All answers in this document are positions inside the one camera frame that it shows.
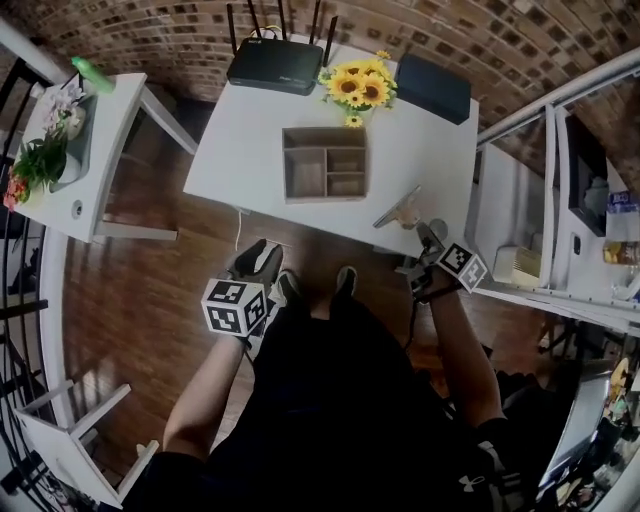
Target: black router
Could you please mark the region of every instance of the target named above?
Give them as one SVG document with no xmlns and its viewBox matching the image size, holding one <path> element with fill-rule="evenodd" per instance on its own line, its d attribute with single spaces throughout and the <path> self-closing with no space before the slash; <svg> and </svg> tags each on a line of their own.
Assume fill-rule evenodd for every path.
<svg viewBox="0 0 640 512">
<path fill-rule="evenodd" d="M 329 60 L 331 41 L 333 40 L 338 17 L 335 16 L 331 19 L 327 48 L 324 51 L 323 59 L 322 48 L 313 44 L 320 0 L 316 0 L 313 26 L 311 27 L 311 36 L 308 44 L 287 41 L 282 0 L 278 0 L 282 39 L 266 39 L 262 37 L 253 2 L 248 0 L 248 3 L 257 37 L 245 39 L 242 41 L 240 48 L 236 46 L 233 7 L 231 4 L 227 4 L 229 35 L 231 36 L 234 55 L 227 71 L 229 83 L 244 87 L 288 92 L 301 96 L 311 94 L 316 85 L 320 68 L 322 65 L 326 66 Z"/>
</svg>

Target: green leaves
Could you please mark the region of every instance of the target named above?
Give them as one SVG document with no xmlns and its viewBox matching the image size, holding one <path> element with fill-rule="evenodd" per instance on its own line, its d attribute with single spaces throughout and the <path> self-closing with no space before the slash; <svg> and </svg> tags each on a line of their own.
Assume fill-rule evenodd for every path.
<svg viewBox="0 0 640 512">
<path fill-rule="evenodd" d="M 58 181 L 67 163 L 67 136 L 64 130 L 49 131 L 44 139 L 21 144 L 20 150 L 20 160 L 13 166 L 14 175 L 28 183 L 29 187 Z"/>
</svg>

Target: router antenna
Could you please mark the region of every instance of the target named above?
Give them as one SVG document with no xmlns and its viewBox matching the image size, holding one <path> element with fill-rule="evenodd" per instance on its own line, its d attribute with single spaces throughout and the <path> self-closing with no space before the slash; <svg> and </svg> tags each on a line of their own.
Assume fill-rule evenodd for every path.
<svg viewBox="0 0 640 512">
<path fill-rule="evenodd" d="M 233 55 L 238 52 L 238 45 L 236 44 L 236 29 L 233 25 L 233 6 L 231 4 L 227 4 L 227 21 L 229 22 L 229 37 L 231 38 L 231 49 L 233 50 Z"/>
<path fill-rule="evenodd" d="M 253 18 L 253 26 L 256 29 L 256 34 L 260 39 L 262 39 L 262 34 L 260 33 L 260 25 L 258 25 L 258 18 L 256 18 L 256 11 L 253 8 L 253 2 L 251 0 L 248 0 L 247 3 L 249 4 L 249 10 L 251 11 L 251 17 Z"/>
<path fill-rule="evenodd" d="M 316 8 L 313 11 L 313 25 L 311 26 L 311 35 L 309 36 L 309 44 L 313 44 L 313 38 L 316 35 L 316 23 L 318 23 L 318 10 L 320 10 L 320 0 L 316 0 Z"/>
<path fill-rule="evenodd" d="M 329 25 L 329 36 L 327 37 L 327 46 L 324 49 L 324 60 L 322 66 L 327 67 L 329 64 L 329 52 L 331 51 L 331 43 L 333 42 L 333 33 L 336 31 L 336 24 L 338 23 L 338 17 L 331 18 L 331 25 Z"/>
<path fill-rule="evenodd" d="M 282 40 L 287 40 L 287 28 L 286 23 L 284 21 L 284 10 L 282 9 L 282 0 L 278 0 L 278 12 L 280 13 L 280 25 L 282 28 Z"/>
</svg>

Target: black box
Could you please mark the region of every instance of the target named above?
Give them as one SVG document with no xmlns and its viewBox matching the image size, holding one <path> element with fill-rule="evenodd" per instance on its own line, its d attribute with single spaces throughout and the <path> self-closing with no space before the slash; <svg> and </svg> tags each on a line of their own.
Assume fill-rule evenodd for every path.
<svg viewBox="0 0 640 512">
<path fill-rule="evenodd" d="M 398 98 L 454 124 L 469 119 L 471 84 L 433 62 L 404 54 L 396 71 Z"/>
<path fill-rule="evenodd" d="M 569 210 L 597 237 L 607 234 L 607 153 L 575 115 L 566 119 L 569 139 Z"/>
<path fill-rule="evenodd" d="M 233 85 L 257 87 L 307 96 L 322 65 L 319 46 L 280 39 L 242 41 L 227 78 Z"/>
</svg>

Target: yellow flower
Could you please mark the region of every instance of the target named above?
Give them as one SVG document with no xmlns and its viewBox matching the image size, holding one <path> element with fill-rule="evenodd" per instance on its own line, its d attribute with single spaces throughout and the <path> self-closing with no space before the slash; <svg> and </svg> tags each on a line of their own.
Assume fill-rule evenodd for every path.
<svg viewBox="0 0 640 512">
<path fill-rule="evenodd" d="M 344 125 L 348 126 L 349 128 L 358 128 L 362 126 L 362 122 L 363 122 L 362 118 L 354 114 L 354 115 L 348 116 L 345 119 Z"/>
<path fill-rule="evenodd" d="M 338 100 L 346 99 L 349 94 L 364 90 L 362 77 L 347 73 L 333 75 L 327 83 L 327 88 L 329 89 L 329 94 Z"/>
<path fill-rule="evenodd" d="M 362 91 L 353 91 L 351 94 L 345 96 L 345 101 L 352 108 L 358 108 L 364 105 L 364 98 Z"/>
<path fill-rule="evenodd" d="M 361 75 L 367 69 L 367 61 L 352 60 L 336 66 L 336 73 L 348 75 Z"/>
<path fill-rule="evenodd" d="M 391 71 L 389 71 L 385 63 L 379 59 L 371 59 L 367 61 L 367 69 L 365 69 L 364 74 L 371 75 L 372 73 L 378 73 L 382 78 L 384 78 L 388 82 L 393 80 L 393 77 L 391 76 Z"/>
<path fill-rule="evenodd" d="M 364 87 L 363 99 L 365 105 L 377 107 L 389 101 L 389 86 L 378 74 L 365 76 L 362 80 Z"/>
</svg>

